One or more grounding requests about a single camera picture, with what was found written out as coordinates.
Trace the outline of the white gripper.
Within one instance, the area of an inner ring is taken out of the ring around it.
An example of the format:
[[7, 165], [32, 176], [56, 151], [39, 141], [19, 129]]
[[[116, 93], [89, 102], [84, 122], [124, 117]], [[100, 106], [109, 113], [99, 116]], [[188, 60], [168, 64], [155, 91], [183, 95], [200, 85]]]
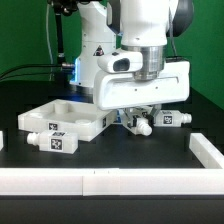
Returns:
[[129, 128], [136, 126], [131, 107], [153, 105], [149, 113], [149, 122], [153, 125], [161, 104], [188, 98], [189, 70], [188, 61], [169, 62], [157, 78], [148, 81], [137, 81], [131, 73], [99, 71], [94, 81], [93, 102], [101, 110], [126, 108], [124, 123]]

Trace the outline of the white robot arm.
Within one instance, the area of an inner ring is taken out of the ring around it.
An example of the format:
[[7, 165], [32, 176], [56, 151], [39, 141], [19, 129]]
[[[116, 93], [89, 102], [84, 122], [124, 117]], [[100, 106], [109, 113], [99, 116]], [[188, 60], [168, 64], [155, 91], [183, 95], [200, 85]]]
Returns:
[[192, 0], [79, 3], [82, 50], [73, 84], [102, 110], [184, 101], [190, 63], [164, 50], [192, 21]]

